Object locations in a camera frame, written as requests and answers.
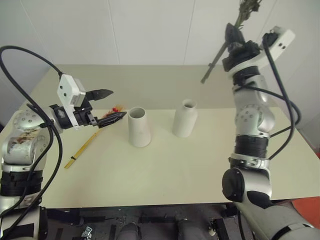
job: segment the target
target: floor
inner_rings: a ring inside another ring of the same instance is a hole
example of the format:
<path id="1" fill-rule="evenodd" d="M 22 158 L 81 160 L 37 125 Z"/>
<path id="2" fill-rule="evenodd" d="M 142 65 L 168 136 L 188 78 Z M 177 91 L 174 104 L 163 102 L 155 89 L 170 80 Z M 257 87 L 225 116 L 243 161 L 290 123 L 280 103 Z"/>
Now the floor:
<path id="1" fill-rule="evenodd" d="M 135 222 L 141 227 L 143 240 L 177 240 L 177 224 L 173 221 L 188 219 L 199 225 L 207 240 L 217 240 L 217 234 L 210 236 L 208 233 L 210 220 L 221 218 L 224 209 L 225 205 L 222 204 L 82 208 L 80 216 L 104 216 L 105 221 L 71 226 L 49 220 L 47 239 L 72 240 L 80 237 L 86 226 L 89 226 L 93 228 L 91 240 L 115 240 L 122 226 Z M 253 240 L 246 221 L 242 222 L 246 239 Z M 224 224 L 230 240 L 241 239 L 237 217 L 224 218 Z"/>

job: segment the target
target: white vase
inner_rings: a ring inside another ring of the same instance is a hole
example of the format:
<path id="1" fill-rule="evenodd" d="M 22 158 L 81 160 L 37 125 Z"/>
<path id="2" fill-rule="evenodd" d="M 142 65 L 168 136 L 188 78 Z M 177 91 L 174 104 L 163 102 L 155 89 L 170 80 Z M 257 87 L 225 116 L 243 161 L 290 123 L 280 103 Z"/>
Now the white vase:
<path id="1" fill-rule="evenodd" d="M 182 106 L 175 111 L 172 132 L 180 138 L 188 137 L 194 129 L 198 111 L 197 103 L 191 99 L 185 99 Z"/>
<path id="2" fill-rule="evenodd" d="M 138 148 L 147 146 L 151 141 L 147 113 L 142 107 L 134 107 L 128 114 L 129 142 Z"/>

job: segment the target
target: white table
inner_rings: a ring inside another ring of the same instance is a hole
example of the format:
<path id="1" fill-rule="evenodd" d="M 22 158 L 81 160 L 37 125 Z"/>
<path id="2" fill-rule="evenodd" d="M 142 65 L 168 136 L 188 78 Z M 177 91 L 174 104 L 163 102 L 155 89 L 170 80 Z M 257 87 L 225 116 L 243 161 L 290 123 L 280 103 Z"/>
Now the white table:
<path id="1" fill-rule="evenodd" d="M 107 110 L 96 110 L 102 116 Z M 192 135 L 171 133 L 174 110 L 147 110 L 152 141 L 144 148 L 131 146 L 127 117 L 104 129 L 69 168 L 64 165 L 97 130 L 92 126 L 68 129 L 61 135 L 63 161 L 43 196 L 47 208 L 114 207 L 227 202 L 221 180 L 229 167 L 235 140 L 234 108 L 199 109 Z M 273 107 L 276 130 L 289 121 Z M 2 143 L 11 125 L 0 135 Z M 284 142 L 286 134 L 272 138 L 268 152 Z M 57 160 L 56 141 L 43 173 L 50 177 Z M 290 147 L 271 161 L 272 199 L 320 194 L 320 161 L 296 132 Z"/>

